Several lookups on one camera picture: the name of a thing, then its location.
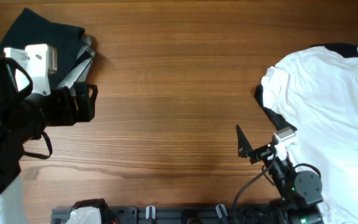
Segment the black shorts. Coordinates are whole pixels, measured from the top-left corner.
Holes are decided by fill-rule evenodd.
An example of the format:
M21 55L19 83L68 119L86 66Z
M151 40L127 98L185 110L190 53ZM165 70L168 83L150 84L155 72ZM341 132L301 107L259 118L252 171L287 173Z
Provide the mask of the black shorts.
M57 72L48 76L52 92L75 65L84 31L82 27L50 22L25 8L0 42L0 55L5 55L5 47L24 50L27 45L47 44L56 48ZM11 72L18 90L33 87L31 77L22 67L12 68Z

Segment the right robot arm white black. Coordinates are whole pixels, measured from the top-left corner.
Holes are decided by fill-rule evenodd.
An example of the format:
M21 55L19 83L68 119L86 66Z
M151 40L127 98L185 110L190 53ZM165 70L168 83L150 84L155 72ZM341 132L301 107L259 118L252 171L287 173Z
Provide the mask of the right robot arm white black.
M253 149L236 125L238 156L248 158L251 164L262 161L265 169L248 181L236 194L232 204L232 217L235 223L242 223L238 214L241 195L262 176L271 176L280 198L269 203L269 216L274 223L322 223L323 218L318 204L323 201L320 171L310 164L294 165L291 151L297 148L296 133L287 127L274 132L272 141Z

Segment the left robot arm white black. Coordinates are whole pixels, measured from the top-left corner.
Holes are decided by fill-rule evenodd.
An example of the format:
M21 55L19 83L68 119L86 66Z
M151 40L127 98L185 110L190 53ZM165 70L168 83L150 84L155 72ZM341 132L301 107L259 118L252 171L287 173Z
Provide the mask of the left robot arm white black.
M0 56L0 223L26 223L21 167L23 156L48 159L53 147L45 128L73 126L94 118L98 87L74 84L50 95L34 93L29 73L14 59Z

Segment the folded grey trousers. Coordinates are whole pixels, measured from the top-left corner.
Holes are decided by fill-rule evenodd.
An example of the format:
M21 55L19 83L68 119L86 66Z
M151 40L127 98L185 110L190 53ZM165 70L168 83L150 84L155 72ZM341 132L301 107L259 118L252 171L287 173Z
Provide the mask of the folded grey trousers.
M88 76L96 52L91 47L93 39L90 36L83 36L81 41L83 45L78 52L75 65L70 73L58 84L58 88L68 87L71 89L74 86L74 82L84 82Z

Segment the white t-shirt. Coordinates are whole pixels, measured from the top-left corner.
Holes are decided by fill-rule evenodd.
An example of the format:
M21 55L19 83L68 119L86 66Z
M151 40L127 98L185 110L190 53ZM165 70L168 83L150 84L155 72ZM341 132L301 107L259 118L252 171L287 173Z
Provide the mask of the white t-shirt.
M317 46L262 77L262 104L295 127L295 163L321 172L325 223L358 223L358 45L352 57Z

